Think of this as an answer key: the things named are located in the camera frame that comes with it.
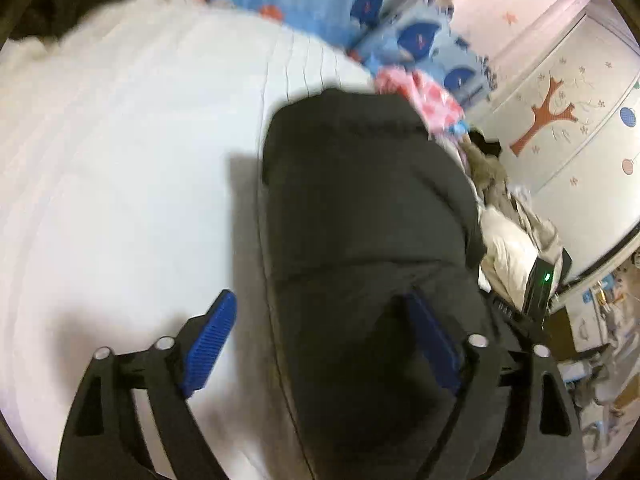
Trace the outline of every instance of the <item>silver screw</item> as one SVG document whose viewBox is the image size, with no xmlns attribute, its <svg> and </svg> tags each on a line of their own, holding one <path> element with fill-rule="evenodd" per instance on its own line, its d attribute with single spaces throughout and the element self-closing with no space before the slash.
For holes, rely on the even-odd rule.
<svg viewBox="0 0 640 480">
<path fill-rule="evenodd" d="M 108 348 L 107 346 L 103 346 L 101 348 L 98 348 L 94 352 L 94 359 L 98 359 L 98 361 L 101 361 L 103 359 L 106 359 L 110 355 L 111 355 L 111 349 Z"/>
<path fill-rule="evenodd" d="M 489 340 L 480 334 L 472 334 L 467 340 L 471 346 L 476 348 L 487 348 L 489 346 Z"/>
<path fill-rule="evenodd" d="M 533 353 L 538 357 L 542 357 L 546 359 L 547 357 L 551 357 L 551 350 L 544 345 L 535 345 L 533 347 Z"/>
<path fill-rule="evenodd" d="M 158 350 L 168 350 L 175 343 L 175 339 L 171 336 L 164 336 L 156 341 L 156 348 Z"/>
</svg>

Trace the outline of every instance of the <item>curved black edge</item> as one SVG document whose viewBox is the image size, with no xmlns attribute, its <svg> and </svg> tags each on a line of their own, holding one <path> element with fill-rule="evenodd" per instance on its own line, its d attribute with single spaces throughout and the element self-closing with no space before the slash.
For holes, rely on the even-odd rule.
<svg viewBox="0 0 640 480">
<path fill-rule="evenodd" d="M 23 14 L 31 0 L 0 0 L 0 46 L 4 45 L 7 37 Z M 629 29 L 640 43 L 640 0 L 611 0 L 618 8 L 620 15 L 626 21 Z M 640 222 L 632 229 L 635 233 L 640 230 Z M 627 235 L 623 242 L 632 235 Z M 617 251 L 607 253 L 601 260 L 610 259 Z M 601 480 L 616 480 L 623 478 L 640 478 L 640 423 L 637 423 L 622 449 L 599 477 Z M 15 480 L 44 480 L 44 476 L 31 463 L 27 454 L 22 450 L 13 433 L 9 429 L 0 413 L 0 470 L 8 472 Z"/>
</svg>

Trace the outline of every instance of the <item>blue cloth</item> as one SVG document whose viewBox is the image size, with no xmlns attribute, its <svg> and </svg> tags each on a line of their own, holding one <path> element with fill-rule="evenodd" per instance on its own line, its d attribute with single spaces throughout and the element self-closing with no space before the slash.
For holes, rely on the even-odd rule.
<svg viewBox="0 0 640 480">
<path fill-rule="evenodd" d="M 228 0 L 236 7 L 281 18 L 287 25 L 351 50 L 376 75 L 399 65 L 431 75 L 469 108 L 495 88 L 487 59 L 450 30 L 453 6 L 435 0 Z"/>
</svg>

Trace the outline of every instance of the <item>pink polka dot cloth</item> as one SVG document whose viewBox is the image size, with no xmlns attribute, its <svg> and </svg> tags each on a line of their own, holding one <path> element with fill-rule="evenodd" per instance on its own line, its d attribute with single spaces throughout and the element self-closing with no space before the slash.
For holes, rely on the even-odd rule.
<svg viewBox="0 0 640 480">
<path fill-rule="evenodd" d="M 403 95 L 420 114 L 430 134 L 440 134 L 461 120 L 462 107 L 431 76 L 421 70 L 406 72 L 399 66 L 384 67 L 376 76 L 379 94 Z"/>
</svg>

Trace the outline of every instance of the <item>white mattress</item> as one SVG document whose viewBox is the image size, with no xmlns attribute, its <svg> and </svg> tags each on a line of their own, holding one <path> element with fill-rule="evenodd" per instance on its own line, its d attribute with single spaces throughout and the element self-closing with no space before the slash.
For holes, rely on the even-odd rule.
<svg viewBox="0 0 640 480">
<path fill-rule="evenodd" d="M 257 159 L 277 107 L 340 84 L 370 88 L 277 23 L 141 2 L 0 62 L 0 410 L 47 478 L 95 348 L 145 349 L 225 287 L 238 322 L 190 407 L 232 480 L 309 478 L 274 360 Z"/>
</svg>

